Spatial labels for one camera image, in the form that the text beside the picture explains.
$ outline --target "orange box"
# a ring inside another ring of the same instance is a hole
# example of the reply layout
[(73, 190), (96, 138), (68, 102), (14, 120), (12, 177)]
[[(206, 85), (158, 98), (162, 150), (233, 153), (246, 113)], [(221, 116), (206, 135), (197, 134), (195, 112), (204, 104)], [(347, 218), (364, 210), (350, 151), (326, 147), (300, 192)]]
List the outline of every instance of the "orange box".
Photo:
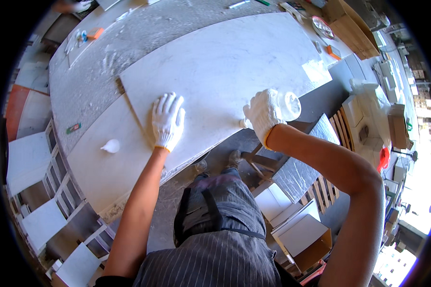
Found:
[(86, 35), (88, 39), (96, 40), (103, 33), (104, 28), (96, 27), (92, 28), (91, 31)]

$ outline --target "jeans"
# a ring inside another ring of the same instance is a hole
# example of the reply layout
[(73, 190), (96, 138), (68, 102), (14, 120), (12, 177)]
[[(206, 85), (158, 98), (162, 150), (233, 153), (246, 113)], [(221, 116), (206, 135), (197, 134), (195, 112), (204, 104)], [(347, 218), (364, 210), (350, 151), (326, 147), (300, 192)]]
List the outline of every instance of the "jeans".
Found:
[[(241, 176), (239, 175), (238, 169), (236, 168), (228, 168), (228, 169), (224, 169), (220, 172), (221, 175), (234, 175), (236, 177), (238, 177), (239, 179), (241, 179)], [(194, 179), (194, 182), (196, 181), (201, 181), (202, 179), (208, 178), (209, 175), (207, 173), (201, 173), (199, 175), (197, 175)]]

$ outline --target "hand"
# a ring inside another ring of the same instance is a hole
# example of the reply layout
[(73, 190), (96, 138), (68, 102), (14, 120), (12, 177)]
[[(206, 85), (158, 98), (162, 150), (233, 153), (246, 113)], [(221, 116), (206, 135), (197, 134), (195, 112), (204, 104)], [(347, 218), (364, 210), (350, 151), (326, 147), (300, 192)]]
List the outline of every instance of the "hand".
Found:
[(278, 91), (274, 89), (265, 89), (250, 100), (250, 105), (243, 107), (244, 115), (252, 123), (255, 134), (263, 146), (269, 150), (267, 137), (270, 135), (271, 129), (278, 123), (286, 123), (282, 119), (280, 107), (276, 104), (277, 94)]
[(78, 3), (74, 3), (73, 9), (74, 12), (83, 12), (91, 7), (92, 0), (81, 1)]
[(164, 94), (153, 103), (152, 125), (155, 146), (172, 152), (184, 132), (184, 98), (176, 93)]

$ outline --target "concrete floor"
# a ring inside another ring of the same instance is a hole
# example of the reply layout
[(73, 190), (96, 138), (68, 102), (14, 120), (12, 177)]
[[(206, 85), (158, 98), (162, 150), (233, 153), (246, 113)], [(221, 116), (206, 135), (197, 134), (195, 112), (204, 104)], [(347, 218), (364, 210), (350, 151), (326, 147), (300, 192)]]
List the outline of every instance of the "concrete floor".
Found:
[[(324, 112), (330, 116), (336, 113), (341, 103), (349, 96), (350, 85), (349, 79), (352, 77), (365, 78), (375, 81), (373, 72), (370, 69), (373, 62), (377, 59), (361, 61), (352, 55), (341, 61), (330, 69), (333, 80), (320, 88), (304, 95), (300, 98), (302, 113), (298, 120), (313, 122), (317, 120)], [(244, 129), (232, 135), (217, 147), (215, 147), (207, 157), (208, 169), (212, 175), (217, 175), (227, 164), (228, 156), (232, 150), (252, 151), (259, 141), (255, 133), (250, 129)], [(266, 156), (280, 157), (281, 154), (269, 152)], [(260, 178), (255, 171), (242, 161), (239, 165), (239, 173), (242, 180), (248, 187), (256, 187)], [(188, 186), (197, 175), (196, 169), (189, 166), (178, 175), (170, 179), (160, 187), (158, 201), (155, 207), (155, 213), (150, 228), (147, 251), (161, 250), (165, 248), (174, 248), (173, 244), (173, 225), (174, 216), (178, 204), (182, 197), (183, 190)], [(320, 215), (322, 223), (331, 228), (333, 241), (335, 242), (340, 227), (345, 220), (349, 207), (349, 196), (340, 192), (340, 197), (335, 204), (326, 210), (324, 215)], [(97, 215), (89, 204), (80, 212), (72, 222), (56, 234), (47, 244), (47, 254), (49, 258), (66, 259), (68, 255), (76, 248), (76, 240), (86, 239), (98, 226), (96, 223)], [(113, 230), (117, 230), (119, 219), (110, 224)], [(271, 231), (271, 226), (267, 224), (267, 229)], [(267, 244), (271, 249), (276, 250), (277, 261), (280, 263), (286, 261), (286, 258), (268, 232)]]

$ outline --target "work shoe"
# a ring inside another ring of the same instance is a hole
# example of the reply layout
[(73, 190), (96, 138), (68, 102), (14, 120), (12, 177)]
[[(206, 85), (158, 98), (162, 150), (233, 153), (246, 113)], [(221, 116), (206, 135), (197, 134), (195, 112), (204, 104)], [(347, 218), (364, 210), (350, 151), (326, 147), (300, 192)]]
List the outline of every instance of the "work shoe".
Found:
[(203, 159), (199, 163), (195, 164), (195, 169), (198, 174), (202, 174), (202, 173), (207, 174), (208, 163), (206, 162), (206, 160)]
[(239, 150), (234, 150), (230, 153), (230, 156), (228, 157), (228, 168), (238, 168), (238, 164), (242, 161), (241, 158), (241, 152)]

